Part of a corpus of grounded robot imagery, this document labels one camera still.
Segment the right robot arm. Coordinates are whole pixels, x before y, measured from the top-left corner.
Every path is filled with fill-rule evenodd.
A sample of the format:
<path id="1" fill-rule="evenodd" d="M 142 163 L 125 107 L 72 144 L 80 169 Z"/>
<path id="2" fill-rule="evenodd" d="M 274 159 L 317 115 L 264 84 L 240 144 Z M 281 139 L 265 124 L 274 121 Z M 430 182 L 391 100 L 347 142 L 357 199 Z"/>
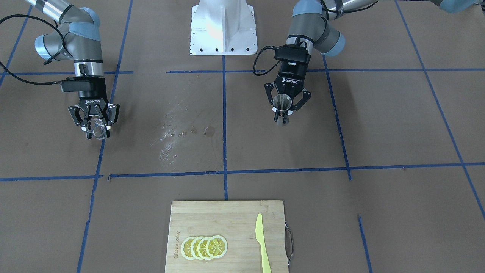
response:
<path id="1" fill-rule="evenodd" d="M 88 139 L 106 139 L 116 123 L 119 105 L 107 98 L 99 16 L 66 0 L 30 0 L 29 4 L 56 21 L 54 32 L 35 40 L 38 55 L 51 61 L 72 60 L 74 77 L 60 82 L 62 92 L 77 92 L 79 102 L 68 108 Z"/>

